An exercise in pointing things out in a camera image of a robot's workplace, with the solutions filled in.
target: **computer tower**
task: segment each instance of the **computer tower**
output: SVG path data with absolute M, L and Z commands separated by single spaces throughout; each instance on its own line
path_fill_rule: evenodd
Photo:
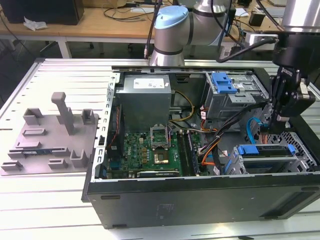
M 82 0 L 0 0 L 10 23 L 25 21 L 24 17 L 47 24 L 77 25 L 84 14 Z

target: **yellow wire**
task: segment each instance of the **yellow wire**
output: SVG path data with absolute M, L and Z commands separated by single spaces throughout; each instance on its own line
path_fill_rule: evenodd
M 190 115 L 189 115 L 189 116 L 186 116 L 186 117 L 184 117 L 184 118 L 177 118 L 177 119 L 171 119 L 171 120 L 170 120 L 170 121 L 174 121 L 174 122 L 182 122 L 182 121 L 188 120 L 188 119 L 190 119 L 190 118 L 192 117 L 192 115 L 194 114 L 194 111 L 195 111 L 195 109 L 194 109 L 195 106 L 192 104 L 192 102 L 190 101 L 190 99 L 187 98 L 187 96 L 184 95 L 182 92 L 177 91 L 177 90 L 176 90 L 176 92 L 179 93 L 179 94 L 181 94 L 181 95 L 190 103 L 191 108 L 192 108 L 192 111 L 190 112 Z

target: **wooden desk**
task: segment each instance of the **wooden desk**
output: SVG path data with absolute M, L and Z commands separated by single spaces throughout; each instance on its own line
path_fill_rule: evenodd
M 256 1 L 253 0 L 248 11 L 252 11 L 256 6 Z M 146 16 L 143 16 L 145 21 L 137 22 L 121 22 L 105 17 L 101 8 L 85 8 L 84 15 L 78 25 L 60 25 L 60 24 L 48 24 L 47 29 L 41 29 L 32 31 L 26 28 L 22 23 L 11 24 L 7 18 L 2 18 L 6 22 L 8 28 L 20 39 L 20 40 L 38 40 L 38 41 L 56 41 L 59 44 L 60 51 L 63 58 L 71 58 L 68 42 L 98 42 L 98 43 L 140 43 L 144 44 L 148 37 L 151 21 Z M 116 13 L 115 17 L 125 18 L 131 16 L 137 16 L 141 13 Z M 237 17 L 244 23 L 248 23 L 249 16 Z M 250 28 L 244 24 L 241 25 L 244 30 L 250 30 Z M 264 18 L 261 27 L 253 27 L 255 30 L 277 30 L 273 26 L 272 22 L 268 18 Z M 231 34 L 234 38 L 239 37 L 238 29 L 233 26 Z M 14 40 L 15 38 L 8 32 L 4 24 L 0 22 L 0 39 Z M 231 42 L 231 39 L 225 37 L 224 42 Z

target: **motherboard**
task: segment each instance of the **motherboard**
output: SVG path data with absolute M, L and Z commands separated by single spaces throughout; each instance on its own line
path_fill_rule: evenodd
M 198 133 L 154 129 L 126 133 L 123 156 L 109 161 L 108 178 L 195 176 L 199 171 L 196 155 L 200 147 Z

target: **white paper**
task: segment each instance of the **white paper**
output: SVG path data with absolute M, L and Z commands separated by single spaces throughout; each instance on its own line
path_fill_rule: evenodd
M 164 89 L 163 78 L 136 78 L 133 81 L 134 89 Z
M 132 13 L 153 13 L 155 11 L 154 7 L 132 7 Z
M 236 8 L 235 15 L 237 17 L 246 17 L 249 16 L 249 13 L 247 13 L 246 10 L 244 10 L 243 8 Z
M 44 21 L 31 21 L 24 17 L 24 23 L 28 29 L 31 29 L 32 31 L 36 31 L 36 29 L 46 29 L 48 28 L 47 24 Z

